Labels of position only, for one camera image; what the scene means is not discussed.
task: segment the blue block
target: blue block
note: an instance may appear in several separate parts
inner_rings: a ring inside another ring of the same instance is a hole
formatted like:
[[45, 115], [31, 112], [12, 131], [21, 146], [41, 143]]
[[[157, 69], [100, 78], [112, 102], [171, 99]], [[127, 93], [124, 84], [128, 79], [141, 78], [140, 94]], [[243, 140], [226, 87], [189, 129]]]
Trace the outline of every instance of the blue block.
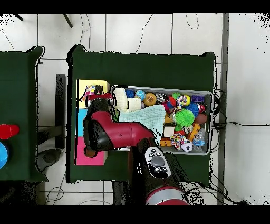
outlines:
[[78, 114], [78, 137], [83, 137], [83, 120], [87, 115], [87, 109], [79, 108]]

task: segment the metal tray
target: metal tray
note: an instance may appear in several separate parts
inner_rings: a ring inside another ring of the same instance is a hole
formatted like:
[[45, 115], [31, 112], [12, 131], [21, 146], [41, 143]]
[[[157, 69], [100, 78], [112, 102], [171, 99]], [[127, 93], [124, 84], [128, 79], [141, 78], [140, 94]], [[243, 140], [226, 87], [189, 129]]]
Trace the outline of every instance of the metal tray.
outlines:
[[[202, 146], [202, 151], [196, 151], [193, 149], [190, 152], [185, 152], [184, 150], [175, 149], [174, 146], [171, 147], [162, 147], [160, 148], [163, 150], [163, 152], [171, 152], [174, 154], [186, 154], [186, 155], [207, 155], [210, 152], [211, 149], [211, 140], [212, 140], [212, 131], [213, 131], [213, 108], [214, 108], [214, 97], [211, 92], [207, 91], [194, 91], [194, 90], [180, 90], [180, 89], [162, 89], [162, 88], [150, 88], [150, 87], [136, 87], [136, 86], [123, 86], [124, 88], [131, 89], [133, 91], [137, 91], [139, 89], [143, 90], [145, 93], [151, 92], [153, 94], [159, 92], [161, 94], [165, 95], [171, 95], [174, 92], [180, 92], [183, 95], [188, 96], [204, 96], [204, 103], [207, 105], [207, 110], [205, 112], [205, 115], [207, 116], [207, 121], [203, 124], [201, 124], [201, 128], [205, 129], [205, 145]], [[124, 150], [128, 151], [129, 148], [121, 148], [118, 150]]]

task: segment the pink block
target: pink block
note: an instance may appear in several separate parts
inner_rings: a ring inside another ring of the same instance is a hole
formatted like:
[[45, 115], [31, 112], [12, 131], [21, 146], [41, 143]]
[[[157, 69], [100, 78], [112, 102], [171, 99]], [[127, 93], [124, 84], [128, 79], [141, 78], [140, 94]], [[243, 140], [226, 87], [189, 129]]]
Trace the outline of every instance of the pink block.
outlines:
[[92, 165], [92, 166], [103, 166], [108, 152], [99, 152], [95, 158], [88, 158], [84, 155], [85, 143], [83, 137], [78, 137], [77, 143], [77, 165]]

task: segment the dark green tabletop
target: dark green tabletop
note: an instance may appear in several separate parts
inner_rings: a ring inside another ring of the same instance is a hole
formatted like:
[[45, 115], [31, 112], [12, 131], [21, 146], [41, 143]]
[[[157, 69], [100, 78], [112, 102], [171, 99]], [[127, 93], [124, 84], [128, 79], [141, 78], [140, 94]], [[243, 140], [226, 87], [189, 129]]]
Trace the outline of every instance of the dark green tabletop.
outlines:
[[[68, 53], [69, 87], [67, 91], [67, 179], [127, 180], [128, 152], [110, 151], [104, 166], [74, 165], [76, 81], [106, 80], [110, 85], [129, 85], [213, 92], [214, 61], [212, 52], [197, 55], [149, 55], [113, 52], [86, 52], [75, 45]], [[210, 155], [176, 155], [190, 181], [209, 184]]]
[[42, 47], [27, 52], [0, 51], [0, 124], [17, 124], [18, 135], [0, 140], [9, 149], [0, 180], [46, 181], [35, 167], [36, 63]]

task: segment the yellow block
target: yellow block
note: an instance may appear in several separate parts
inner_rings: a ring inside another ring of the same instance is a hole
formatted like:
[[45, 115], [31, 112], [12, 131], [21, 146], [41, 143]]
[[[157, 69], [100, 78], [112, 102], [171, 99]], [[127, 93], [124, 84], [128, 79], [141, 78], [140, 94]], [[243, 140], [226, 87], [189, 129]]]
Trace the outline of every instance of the yellow block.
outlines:
[[[85, 92], [85, 88], [87, 86], [91, 85], [102, 85], [103, 86], [103, 91], [106, 94], [107, 92], [110, 91], [110, 84], [107, 81], [104, 80], [90, 80], [90, 79], [80, 79], [79, 80], [79, 99], [83, 97], [83, 94]], [[79, 101], [79, 108], [86, 108], [85, 102], [80, 102]]]

